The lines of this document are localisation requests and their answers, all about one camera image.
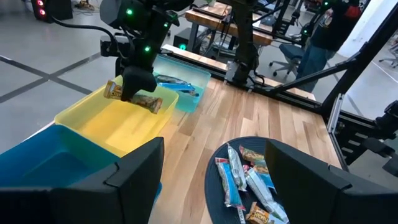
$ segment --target plastic tray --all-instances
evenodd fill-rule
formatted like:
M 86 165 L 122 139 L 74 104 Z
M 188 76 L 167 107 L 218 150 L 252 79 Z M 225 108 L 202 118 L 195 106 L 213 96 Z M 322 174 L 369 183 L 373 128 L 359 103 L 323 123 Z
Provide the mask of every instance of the plastic tray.
M 188 93 L 177 91 L 179 98 L 176 106 L 177 109 L 188 113 L 195 112 L 206 90 L 211 74 L 161 56 L 157 57 L 154 62 L 154 75 L 159 74 L 179 78 L 191 83 L 195 87 L 199 96 L 191 96 Z
M 53 125 L 0 155 L 0 187 L 65 187 L 119 160 Z
M 122 84 L 118 76 L 116 83 Z M 86 96 L 55 117 L 62 124 L 76 131 L 113 154 L 122 157 L 156 137 L 170 119 L 178 100 L 178 94 L 158 86 L 153 93 L 140 93 L 161 97 L 158 114 L 120 100 L 103 96 L 104 86 Z

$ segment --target black metal frame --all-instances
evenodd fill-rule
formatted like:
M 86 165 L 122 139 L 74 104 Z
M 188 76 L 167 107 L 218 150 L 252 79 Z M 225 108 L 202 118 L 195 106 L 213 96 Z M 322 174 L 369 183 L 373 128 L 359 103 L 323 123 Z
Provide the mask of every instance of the black metal frame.
M 394 16 L 395 18 L 398 16 L 398 4 L 396 4 L 392 8 L 389 15 L 386 17 L 386 19 L 380 25 L 377 31 L 375 31 L 369 42 L 365 43 L 356 55 L 346 60 L 345 62 L 337 64 L 332 68 L 314 73 L 307 77 L 300 78 L 291 83 L 279 85 L 277 87 L 273 87 L 259 82 L 256 82 L 254 86 L 235 83 L 234 81 L 230 80 L 227 80 L 227 82 L 230 85 L 234 85 L 238 88 L 252 90 L 253 92 L 262 94 L 264 96 L 268 96 L 270 98 L 283 101 L 284 103 L 288 103 L 304 110 L 320 114 L 325 122 L 327 122 L 336 97 L 340 93 L 345 94 L 349 90 L 351 85 L 357 80 L 360 74 L 363 73 L 369 63 L 371 63 L 374 56 L 382 49 L 384 44 L 398 29 L 398 23 L 396 22 Z M 182 58 L 178 55 L 174 55 L 173 53 L 169 53 L 169 56 L 173 57 L 174 60 L 178 60 L 183 63 L 189 63 L 192 66 L 197 66 L 201 69 L 207 70 L 211 73 L 211 76 L 213 78 L 225 81 L 226 71 L 209 67 L 208 65 L 201 64 L 200 62 L 196 62 L 188 58 Z M 340 78 L 334 89 L 332 89 L 331 93 L 327 96 L 326 100 L 323 103 L 309 100 L 308 98 L 304 98 L 302 96 L 298 96 L 294 93 L 286 91 L 288 89 L 298 87 L 304 83 L 318 80 L 319 78 L 326 77 L 342 70 L 346 70 L 344 75 L 342 76 L 342 78 Z M 348 170 L 347 163 L 350 164 L 353 161 L 353 158 L 357 158 L 358 155 L 363 153 L 363 151 L 359 149 L 357 149 L 357 151 L 354 151 L 354 153 L 342 151 L 341 148 L 344 148 L 346 146 L 355 146 L 355 144 L 350 141 L 360 142 L 366 137 L 374 137 L 378 139 L 394 138 L 394 135 L 392 133 L 386 133 L 381 130 L 373 120 L 360 117 L 343 110 L 340 111 L 338 122 L 343 124 L 345 128 L 343 128 L 343 130 L 339 133 L 330 133 L 330 138 L 335 147 L 341 166 L 344 170 Z

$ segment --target teal plastic bin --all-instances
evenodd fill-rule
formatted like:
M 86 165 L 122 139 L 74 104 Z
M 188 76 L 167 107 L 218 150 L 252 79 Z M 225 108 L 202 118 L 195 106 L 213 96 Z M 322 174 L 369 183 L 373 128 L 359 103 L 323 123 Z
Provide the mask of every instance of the teal plastic bin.
M 198 96 L 192 96 L 189 93 L 177 91 L 178 102 L 176 108 L 188 113 L 195 112 L 211 78 L 209 72 L 202 71 L 192 66 L 158 56 L 154 62 L 154 75 L 168 75 L 170 77 L 179 78 L 195 87 Z
M 65 187 L 120 158 L 53 125 L 0 154 L 0 187 Z

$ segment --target wooden tabletop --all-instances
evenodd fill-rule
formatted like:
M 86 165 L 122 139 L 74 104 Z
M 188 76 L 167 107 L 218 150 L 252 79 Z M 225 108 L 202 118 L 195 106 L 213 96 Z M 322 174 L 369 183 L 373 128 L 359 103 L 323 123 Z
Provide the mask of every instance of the wooden tabletop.
M 214 7 L 204 7 L 203 10 L 206 10 L 208 12 L 212 12 L 215 13 L 217 15 L 227 15 L 227 13 L 231 10 L 231 6 L 227 6 L 223 3 L 220 2 L 216 2 Z M 253 14 L 253 19 L 257 19 L 259 18 L 260 15 L 258 14 Z M 214 18 L 212 16 L 207 16 L 205 14 L 202 14 L 200 12 L 195 12 L 194 10 L 188 10 L 185 13 L 185 18 L 190 21 L 190 22 L 194 22 L 197 23 L 199 25 L 203 25 L 212 29 L 217 29 L 219 31 L 221 31 L 223 29 L 222 25 L 219 25 L 221 23 L 221 21 L 217 18 Z M 268 31 L 272 31 L 272 27 L 270 26 L 266 26 L 264 24 L 260 24 L 259 28 L 264 29 L 264 30 L 268 30 Z M 231 34 L 235 37 L 238 36 L 238 28 L 236 27 L 235 24 L 231 24 L 228 30 L 228 34 Z M 260 44 L 260 45 L 269 45 L 272 43 L 272 36 L 267 35 L 267 34 L 263 34 L 257 31 L 253 31 L 253 41 L 256 44 Z
M 204 194 L 206 167 L 214 151 L 233 138 L 277 139 L 341 167 L 320 115 L 215 79 L 196 112 L 175 110 L 160 136 L 165 138 L 163 190 L 149 223 L 211 223 Z

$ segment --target yellow plastic bin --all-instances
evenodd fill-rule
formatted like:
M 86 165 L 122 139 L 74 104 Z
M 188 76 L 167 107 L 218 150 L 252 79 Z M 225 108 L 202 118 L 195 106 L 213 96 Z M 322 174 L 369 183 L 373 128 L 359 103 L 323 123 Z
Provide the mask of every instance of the yellow plastic bin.
M 122 77 L 118 76 L 115 82 L 121 85 Z M 139 93 L 163 99 L 158 114 L 152 114 L 140 106 L 106 99 L 104 88 L 56 115 L 55 123 L 74 130 L 119 157 L 156 137 L 178 101 L 176 92 L 161 86 L 153 93 L 141 90 Z

